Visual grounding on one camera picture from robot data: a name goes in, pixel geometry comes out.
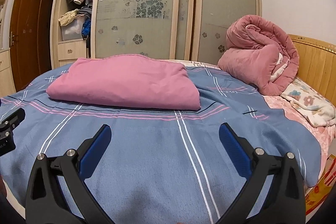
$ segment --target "pink folded blanket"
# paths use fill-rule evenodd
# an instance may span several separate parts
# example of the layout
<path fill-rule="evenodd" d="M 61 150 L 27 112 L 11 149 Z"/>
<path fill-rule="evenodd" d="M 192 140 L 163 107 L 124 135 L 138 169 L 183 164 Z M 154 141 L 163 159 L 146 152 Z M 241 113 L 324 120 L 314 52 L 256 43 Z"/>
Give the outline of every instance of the pink folded blanket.
<path fill-rule="evenodd" d="M 143 55 L 79 58 L 47 93 L 55 100 L 132 108 L 198 110 L 200 94 L 183 64 Z"/>
<path fill-rule="evenodd" d="M 256 15 L 244 16 L 229 27 L 226 48 L 218 66 L 246 84 L 255 84 L 262 95 L 280 95 L 299 68 L 289 35 Z"/>

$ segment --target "wooden door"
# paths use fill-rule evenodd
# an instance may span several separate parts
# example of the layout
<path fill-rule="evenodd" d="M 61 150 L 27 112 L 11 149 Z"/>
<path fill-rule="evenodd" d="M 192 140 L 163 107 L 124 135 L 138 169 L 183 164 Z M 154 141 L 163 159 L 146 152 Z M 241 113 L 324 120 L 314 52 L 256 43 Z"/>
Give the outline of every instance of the wooden door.
<path fill-rule="evenodd" d="M 50 0 L 14 0 L 10 21 L 10 59 L 16 91 L 51 69 Z"/>

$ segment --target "orange box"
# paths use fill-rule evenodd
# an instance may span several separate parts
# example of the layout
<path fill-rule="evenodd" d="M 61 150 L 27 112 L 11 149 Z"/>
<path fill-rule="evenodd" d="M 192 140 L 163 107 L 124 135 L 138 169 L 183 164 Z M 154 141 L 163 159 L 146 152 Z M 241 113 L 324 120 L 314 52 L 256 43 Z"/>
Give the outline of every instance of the orange box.
<path fill-rule="evenodd" d="M 330 155 L 317 185 L 306 195 L 306 215 L 311 213 L 328 196 L 336 181 L 336 156 Z"/>

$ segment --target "beige cloth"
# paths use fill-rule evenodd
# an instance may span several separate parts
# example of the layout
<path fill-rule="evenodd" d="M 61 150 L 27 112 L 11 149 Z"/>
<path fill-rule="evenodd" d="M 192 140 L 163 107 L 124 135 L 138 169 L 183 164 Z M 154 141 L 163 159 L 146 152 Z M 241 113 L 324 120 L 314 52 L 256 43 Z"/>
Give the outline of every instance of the beige cloth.
<path fill-rule="evenodd" d="M 66 12 L 58 21 L 61 26 L 66 26 L 69 23 L 73 22 L 75 19 L 76 15 L 78 13 L 78 9 Z"/>

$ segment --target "wardrobe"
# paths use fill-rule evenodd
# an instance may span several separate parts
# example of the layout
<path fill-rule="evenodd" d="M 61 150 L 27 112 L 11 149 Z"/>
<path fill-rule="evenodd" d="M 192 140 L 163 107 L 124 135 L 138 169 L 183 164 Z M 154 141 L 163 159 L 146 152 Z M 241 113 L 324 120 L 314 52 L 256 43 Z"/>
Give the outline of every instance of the wardrobe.
<path fill-rule="evenodd" d="M 58 19 L 70 9 L 66 0 L 53 2 L 53 68 L 89 55 L 84 39 L 62 39 Z M 261 0 L 93 0 L 90 55 L 142 54 L 217 64 L 228 27 L 243 15 L 261 13 Z"/>

